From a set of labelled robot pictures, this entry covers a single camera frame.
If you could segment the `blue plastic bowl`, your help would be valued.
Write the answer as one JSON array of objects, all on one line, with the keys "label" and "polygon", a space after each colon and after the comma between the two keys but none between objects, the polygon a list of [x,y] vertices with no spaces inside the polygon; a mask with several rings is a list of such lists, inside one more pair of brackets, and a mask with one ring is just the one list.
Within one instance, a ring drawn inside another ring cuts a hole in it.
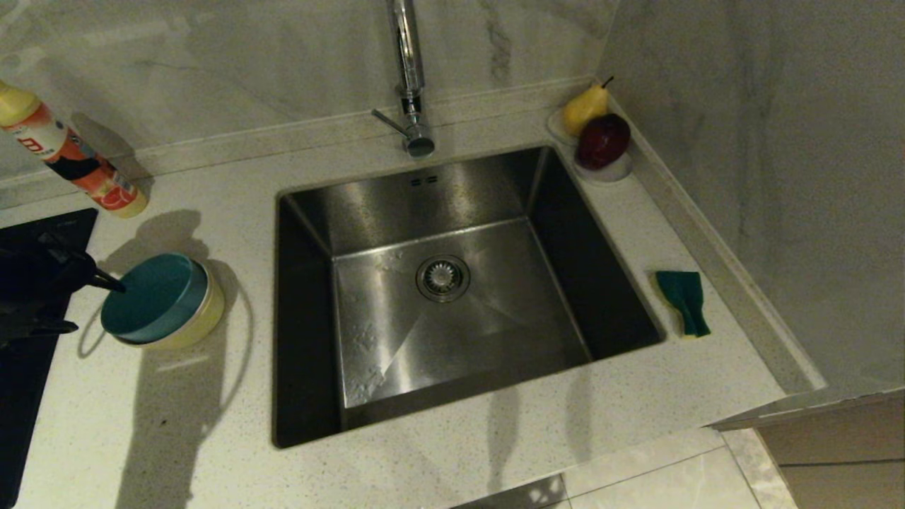
[{"label": "blue plastic bowl", "polygon": [[125,292],[101,306],[103,329],[126,344],[144,345],[176,332],[200,309],[208,293],[203,265],[181,252],[164,252],[124,274]]}]

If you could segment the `yellow plastic bowl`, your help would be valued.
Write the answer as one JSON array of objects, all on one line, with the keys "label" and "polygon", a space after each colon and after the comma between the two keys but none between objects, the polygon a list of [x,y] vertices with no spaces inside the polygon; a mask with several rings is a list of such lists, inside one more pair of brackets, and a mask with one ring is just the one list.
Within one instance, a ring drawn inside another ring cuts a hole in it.
[{"label": "yellow plastic bowl", "polygon": [[220,284],[205,264],[191,259],[190,267],[202,274],[203,295],[194,290],[193,283],[175,300],[146,333],[131,339],[123,339],[126,344],[149,350],[179,350],[200,342],[220,321],[224,311],[224,296]]}]

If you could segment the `yellow-capped orange dish soap bottle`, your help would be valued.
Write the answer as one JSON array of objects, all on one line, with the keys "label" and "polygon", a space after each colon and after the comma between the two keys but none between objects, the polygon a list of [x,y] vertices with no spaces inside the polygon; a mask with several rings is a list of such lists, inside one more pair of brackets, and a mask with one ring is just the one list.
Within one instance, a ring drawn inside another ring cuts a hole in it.
[{"label": "yellow-capped orange dish soap bottle", "polygon": [[32,91],[0,80],[0,129],[113,215],[138,216],[148,197]]}]

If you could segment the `green and yellow sponge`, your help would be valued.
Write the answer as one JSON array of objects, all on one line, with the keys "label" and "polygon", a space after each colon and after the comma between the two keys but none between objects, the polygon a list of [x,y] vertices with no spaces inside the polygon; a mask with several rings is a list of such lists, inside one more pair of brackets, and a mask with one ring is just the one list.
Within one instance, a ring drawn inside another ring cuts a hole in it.
[{"label": "green and yellow sponge", "polygon": [[656,271],[654,278],[667,302],[682,317],[685,336],[711,334],[703,316],[703,286],[697,271]]}]

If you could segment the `stainless steel sink basin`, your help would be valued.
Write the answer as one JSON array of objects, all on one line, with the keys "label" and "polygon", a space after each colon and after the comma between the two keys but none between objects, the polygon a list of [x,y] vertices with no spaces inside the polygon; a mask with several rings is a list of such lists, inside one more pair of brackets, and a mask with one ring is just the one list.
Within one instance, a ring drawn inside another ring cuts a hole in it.
[{"label": "stainless steel sink basin", "polygon": [[[434,303],[416,271],[471,269]],[[660,344],[665,333],[549,146],[282,194],[275,447],[297,447]]]}]

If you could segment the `black induction cooktop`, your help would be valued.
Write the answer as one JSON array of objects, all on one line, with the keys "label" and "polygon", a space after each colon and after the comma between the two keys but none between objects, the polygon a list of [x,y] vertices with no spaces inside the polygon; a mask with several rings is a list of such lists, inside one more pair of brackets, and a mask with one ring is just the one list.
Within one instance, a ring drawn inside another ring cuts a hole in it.
[{"label": "black induction cooktop", "polygon": [[[98,216],[82,209],[0,228],[0,248],[50,232],[84,249]],[[16,505],[57,341],[56,335],[0,341],[0,509]]]}]

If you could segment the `round metal drain strainer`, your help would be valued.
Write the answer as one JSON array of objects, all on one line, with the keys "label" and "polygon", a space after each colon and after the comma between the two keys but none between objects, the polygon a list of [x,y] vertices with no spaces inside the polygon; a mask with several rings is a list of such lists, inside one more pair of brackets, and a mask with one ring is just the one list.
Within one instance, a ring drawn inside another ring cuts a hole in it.
[{"label": "round metal drain strainer", "polygon": [[448,254],[429,257],[416,271],[419,293],[434,303],[455,302],[471,284],[471,269],[459,257]]}]

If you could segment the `chrome faucet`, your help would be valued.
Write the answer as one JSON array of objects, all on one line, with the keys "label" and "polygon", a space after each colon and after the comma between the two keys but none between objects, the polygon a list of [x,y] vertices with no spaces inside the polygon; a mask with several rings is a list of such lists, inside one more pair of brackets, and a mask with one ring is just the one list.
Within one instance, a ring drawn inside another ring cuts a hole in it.
[{"label": "chrome faucet", "polygon": [[399,71],[397,95],[403,113],[403,124],[396,123],[379,110],[372,116],[403,136],[403,149],[410,158],[429,158],[436,150],[432,129],[428,125],[423,99],[424,66],[421,61],[414,0],[385,0],[393,35],[395,61]]}]

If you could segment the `small white dish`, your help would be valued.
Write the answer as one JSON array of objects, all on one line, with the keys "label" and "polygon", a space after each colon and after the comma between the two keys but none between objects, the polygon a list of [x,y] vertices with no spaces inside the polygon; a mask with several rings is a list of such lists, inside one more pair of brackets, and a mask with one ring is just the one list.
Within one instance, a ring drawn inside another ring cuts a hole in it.
[{"label": "small white dish", "polygon": [[605,165],[601,170],[589,170],[578,163],[577,158],[572,159],[573,168],[579,178],[593,186],[607,186],[625,180],[633,171],[633,158],[629,151],[625,151],[619,158]]},{"label": "small white dish", "polygon": [[546,127],[550,135],[557,142],[563,143],[568,147],[576,147],[578,145],[578,137],[569,134],[563,124],[563,108],[558,107],[547,117]]}]

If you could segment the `yellow pear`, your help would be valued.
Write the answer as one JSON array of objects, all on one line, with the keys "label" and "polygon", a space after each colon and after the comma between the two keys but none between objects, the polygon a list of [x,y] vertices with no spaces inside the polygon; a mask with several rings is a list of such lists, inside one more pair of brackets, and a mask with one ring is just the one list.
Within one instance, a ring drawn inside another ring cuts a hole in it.
[{"label": "yellow pear", "polygon": [[593,83],[562,107],[561,122],[566,134],[580,136],[590,120],[607,114],[609,104],[607,87],[613,80],[614,76],[610,76],[602,83]]}]

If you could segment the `dark red apple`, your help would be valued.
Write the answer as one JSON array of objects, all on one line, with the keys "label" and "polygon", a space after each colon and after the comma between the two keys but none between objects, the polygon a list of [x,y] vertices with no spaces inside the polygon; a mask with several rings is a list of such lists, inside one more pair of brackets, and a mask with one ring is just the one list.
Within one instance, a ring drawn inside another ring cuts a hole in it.
[{"label": "dark red apple", "polygon": [[629,148],[631,128],[621,116],[610,113],[589,120],[576,146],[576,163],[586,170],[601,170]]}]

